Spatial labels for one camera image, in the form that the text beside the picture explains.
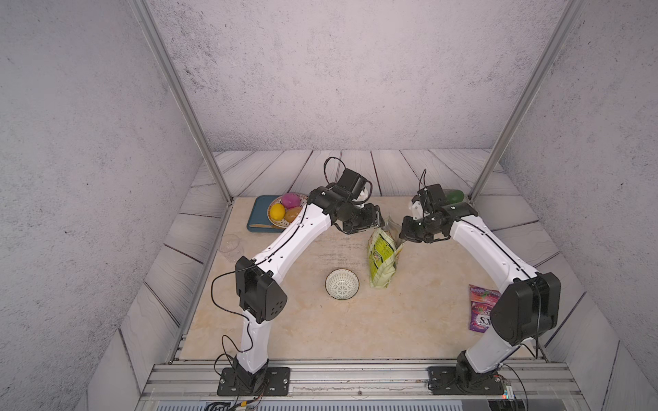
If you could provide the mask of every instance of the gray wall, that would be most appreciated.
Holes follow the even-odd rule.
[[[149,0],[213,150],[488,148],[565,0]]]
[[[0,409],[73,409],[201,163],[126,0],[0,5]]]
[[[596,1],[502,165],[658,387],[658,3]]]

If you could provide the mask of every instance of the plastic bag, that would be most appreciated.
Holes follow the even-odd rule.
[[[386,218],[383,228],[374,230],[368,241],[368,259],[370,263],[370,286],[372,288],[388,287],[397,270],[397,259],[402,251],[400,240],[402,227]]]
[[[470,287],[470,324],[468,329],[484,333],[491,322],[491,311],[500,298],[498,291],[469,285]]]

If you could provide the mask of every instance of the blue cutting board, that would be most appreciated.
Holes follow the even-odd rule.
[[[267,218],[267,208],[272,204],[272,201],[276,200],[279,197],[277,195],[261,195],[256,198],[256,201],[253,203],[253,208],[251,209],[251,215],[249,216],[249,221],[247,221],[247,230],[252,233],[282,233],[284,232],[283,228],[257,228],[249,227],[251,224],[267,224],[268,226],[272,225],[272,222]]]

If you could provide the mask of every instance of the white robotic arm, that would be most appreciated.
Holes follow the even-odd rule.
[[[236,391],[255,395],[265,374],[273,372],[267,366],[271,321],[288,301],[280,284],[309,244],[332,225],[345,234],[383,225],[379,207],[364,204],[369,198],[366,183],[369,181],[364,177],[345,169],[337,183],[311,192],[303,211],[269,247],[251,260],[244,256],[238,260],[236,288],[244,317],[241,349],[231,368],[224,369],[218,395],[237,395]],[[231,381],[224,375],[227,370]]]
[[[315,204],[308,204],[292,224],[253,259],[257,262],[262,261],[258,267],[265,273],[271,272],[272,279],[281,284],[297,257],[331,225],[329,215],[324,214]],[[273,309],[283,309],[283,306],[278,307],[278,305]],[[249,310],[244,310],[243,313],[249,319],[245,318],[243,321],[241,352],[237,355],[238,363],[247,372],[256,374],[268,360],[267,345],[272,322],[265,320],[258,323]]]
[[[499,365],[521,344],[555,327],[560,281],[552,273],[538,273],[517,256],[470,205],[449,204],[439,184],[419,190],[410,209],[413,216],[405,217],[400,237],[417,243],[454,239],[487,271],[501,292],[491,312],[492,326],[459,355],[454,379],[434,384],[432,392],[455,394],[457,389],[462,394],[493,395],[502,390],[495,376]],[[443,237],[436,239],[439,233]],[[448,386],[454,389],[447,391]]]

